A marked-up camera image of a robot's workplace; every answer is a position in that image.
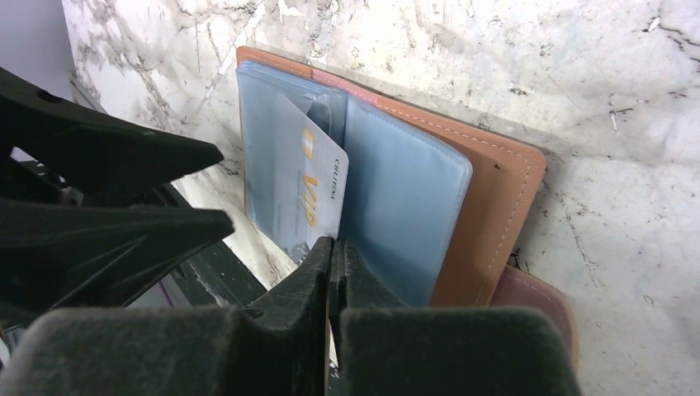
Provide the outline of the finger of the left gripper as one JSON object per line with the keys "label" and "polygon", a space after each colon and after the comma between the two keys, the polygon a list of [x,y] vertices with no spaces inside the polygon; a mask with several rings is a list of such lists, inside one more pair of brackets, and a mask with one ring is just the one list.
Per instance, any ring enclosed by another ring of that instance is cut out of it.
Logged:
{"label": "finger of the left gripper", "polygon": [[1,142],[83,194],[126,199],[221,162],[213,144],[143,127],[1,71]]}
{"label": "finger of the left gripper", "polygon": [[1,320],[65,307],[125,307],[191,255],[234,232],[221,210],[1,201]]}

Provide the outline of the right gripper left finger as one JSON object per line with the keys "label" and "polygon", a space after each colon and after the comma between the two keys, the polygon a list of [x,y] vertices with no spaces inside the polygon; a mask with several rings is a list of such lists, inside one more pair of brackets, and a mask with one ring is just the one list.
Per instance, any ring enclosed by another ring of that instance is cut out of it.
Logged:
{"label": "right gripper left finger", "polygon": [[24,334],[4,395],[325,395],[333,240],[246,307],[59,309]]}

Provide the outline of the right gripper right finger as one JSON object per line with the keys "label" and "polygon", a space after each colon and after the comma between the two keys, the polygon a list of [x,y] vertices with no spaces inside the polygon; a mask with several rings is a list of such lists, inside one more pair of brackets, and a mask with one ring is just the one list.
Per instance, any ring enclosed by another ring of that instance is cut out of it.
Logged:
{"label": "right gripper right finger", "polygon": [[579,343],[562,293],[506,267],[484,308],[412,308],[333,246],[332,395],[578,395]]}

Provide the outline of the brown leather card holder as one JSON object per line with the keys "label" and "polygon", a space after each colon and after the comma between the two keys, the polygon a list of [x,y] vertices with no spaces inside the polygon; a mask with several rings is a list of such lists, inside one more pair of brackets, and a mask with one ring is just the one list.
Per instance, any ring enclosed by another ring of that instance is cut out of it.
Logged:
{"label": "brown leather card holder", "polygon": [[546,160],[537,148],[261,49],[242,46],[237,48],[236,57],[239,63],[258,61],[341,88],[465,154],[472,162],[474,175],[437,278],[432,306],[518,305],[540,309],[556,325],[572,365],[578,366],[577,327],[564,295],[507,263],[545,174]]}

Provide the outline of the silver VIP card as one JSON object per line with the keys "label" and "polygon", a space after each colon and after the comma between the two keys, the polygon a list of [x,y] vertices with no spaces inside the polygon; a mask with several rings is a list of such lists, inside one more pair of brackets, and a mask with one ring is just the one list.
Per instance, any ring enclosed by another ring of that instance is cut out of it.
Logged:
{"label": "silver VIP card", "polygon": [[274,105],[272,240],[299,265],[318,238],[338,236],[349,160],[289,97]]}

